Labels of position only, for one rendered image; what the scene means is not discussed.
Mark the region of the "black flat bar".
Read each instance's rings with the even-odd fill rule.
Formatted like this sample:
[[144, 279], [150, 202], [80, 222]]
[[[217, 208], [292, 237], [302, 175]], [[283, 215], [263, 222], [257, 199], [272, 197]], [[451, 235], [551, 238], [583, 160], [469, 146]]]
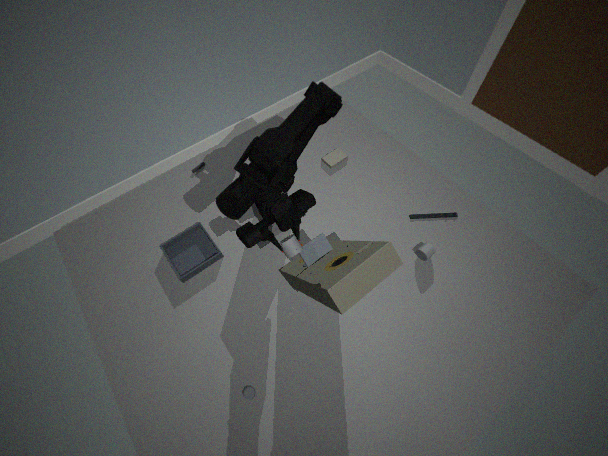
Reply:
[[457, 213], [436, 213], [436, 214], [414, 214], [409, 215], [410, 219], [423, 219], [423, 218], [445, 218], [445, 217], [458, 217]]

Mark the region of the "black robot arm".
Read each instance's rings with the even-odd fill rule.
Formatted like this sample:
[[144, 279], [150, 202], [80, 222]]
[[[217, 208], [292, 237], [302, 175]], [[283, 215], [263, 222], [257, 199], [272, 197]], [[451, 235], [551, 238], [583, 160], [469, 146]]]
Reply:
[[[287, 194], [294, 183], [297, 160], [318, 126], [335, 117], [343, 105], [342, 97], [322, 81], [312, 81], [304, 96], [279, 127], [256, 136], [235, 165], [239, 177], [216, 197], [216, 205], [226, 217], [240, 219], [259, 197], [277, 186], [281, 198], [266, 200], [270, 220], [282, 232], [301, 224], [308, 212], [305, 201], [302, 197], [291, 200]], [[244, 163], [247, 158], [249, 164]]]

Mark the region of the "beige flat panel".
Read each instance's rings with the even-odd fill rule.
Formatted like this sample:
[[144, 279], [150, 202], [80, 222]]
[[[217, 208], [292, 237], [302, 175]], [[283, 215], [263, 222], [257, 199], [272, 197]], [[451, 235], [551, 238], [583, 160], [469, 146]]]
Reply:
[[402, 264], [391, 242], [328, 240], [311, 266], [301, 256], [279, 269], [291, 287], [343, 315]]

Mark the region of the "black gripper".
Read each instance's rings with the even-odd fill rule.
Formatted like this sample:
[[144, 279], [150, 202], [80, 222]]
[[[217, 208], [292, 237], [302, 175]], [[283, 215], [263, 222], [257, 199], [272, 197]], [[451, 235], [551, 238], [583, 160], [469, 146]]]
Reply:
[[[266, 206], [267, 206], [266, 200], [272, 198], [272, 200], [274, 202], [281, 198], [280, 194], [281, 194], [281, 192], [278, 191], [277, 186], [276, 186], [270, 193], [259, 197], [255, 201], [255, 204], [256, 204], [263, 220], [261, 220], [260, 222], [258, 222], [255, 225], [253, 225], [249, 221], [246, 224], [244, 224], [243, 226], [236, 229], [236, 235], [238, 236], [239, 240], [247, 248], [253, 247], [260, 241], [264, 242], [264, 241], [268, 240], [268, 241], [272, 242], [279, 250], [283, 251], [281, 245], [275, 238], [274, 234], [268, 229], [268, 227], [270, 225], [272, 225], [273, 223], [275, 223], [275, 221], [270, 220], [270, 218], [267, 214], [267, 211], [266, 211]], [[304, 191], [302, 189], [299, 189], [298, 191], [294, 192], [289, 197], [291, 200], [292, 199], [295, 200], [299, 197], [302, 197], [303, 200], [305, 201], [307, 210], [310, 209], [311, 207], [313, 207], [314, 205], [316, 205], [316, 200], [315, 200], [314, 196], [311, 193]], [[299, 225], [291, 228], [291, 230], [292, 230], [293, 234], [296, 236], [296, 238], [299, 240], [300, 239]]]

